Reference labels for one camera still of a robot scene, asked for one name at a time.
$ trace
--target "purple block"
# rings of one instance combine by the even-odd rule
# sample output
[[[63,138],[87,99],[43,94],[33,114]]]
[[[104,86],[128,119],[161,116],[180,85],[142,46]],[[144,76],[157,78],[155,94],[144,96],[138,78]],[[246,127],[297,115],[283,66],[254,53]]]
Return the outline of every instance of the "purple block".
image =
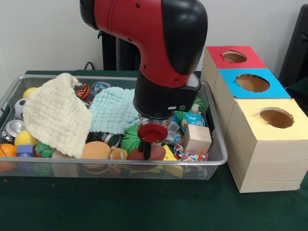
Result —
[[[18,145],[17,146],[18,157],[34,157],[33,145]]]

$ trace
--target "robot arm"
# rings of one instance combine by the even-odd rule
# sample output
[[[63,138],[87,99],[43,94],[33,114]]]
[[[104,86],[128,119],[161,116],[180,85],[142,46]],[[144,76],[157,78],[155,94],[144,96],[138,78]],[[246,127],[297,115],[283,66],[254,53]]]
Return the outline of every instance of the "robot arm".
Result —
[[[134,106],[138,136],[162,141],[174,111],[189,111],[201,87],[194,72],[207,34],[198,0],[80,0],[83,20],[135,44],[141,53]]]

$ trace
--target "white wall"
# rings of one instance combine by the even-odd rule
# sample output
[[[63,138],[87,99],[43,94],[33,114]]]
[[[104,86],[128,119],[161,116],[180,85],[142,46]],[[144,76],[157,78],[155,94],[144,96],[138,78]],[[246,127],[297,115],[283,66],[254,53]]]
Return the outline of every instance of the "white wall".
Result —
[[[201,1],[209,19],[207,45],[250,45],[279,75],[307,0]],[[0,0],[0,6],[0,96],[26,70],[76,70],[87,61],[102,68],[101,43],[82,21],[79,0]]]

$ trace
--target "yellow box lid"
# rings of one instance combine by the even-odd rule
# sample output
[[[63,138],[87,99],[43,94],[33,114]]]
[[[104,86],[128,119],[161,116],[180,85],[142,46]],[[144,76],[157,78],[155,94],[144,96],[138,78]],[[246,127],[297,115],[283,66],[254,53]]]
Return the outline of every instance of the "yellow box lid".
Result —
[[[308,118],[294,99],[236,101],[258,141],[308,140]]]

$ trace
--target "red box lid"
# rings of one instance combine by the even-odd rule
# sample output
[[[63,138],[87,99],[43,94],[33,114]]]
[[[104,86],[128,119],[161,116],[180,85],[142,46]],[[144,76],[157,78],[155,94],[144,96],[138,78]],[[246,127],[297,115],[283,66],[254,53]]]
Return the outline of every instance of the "red box lid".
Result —
[[[267,68],[249,46],[206,47],[218,69]]]

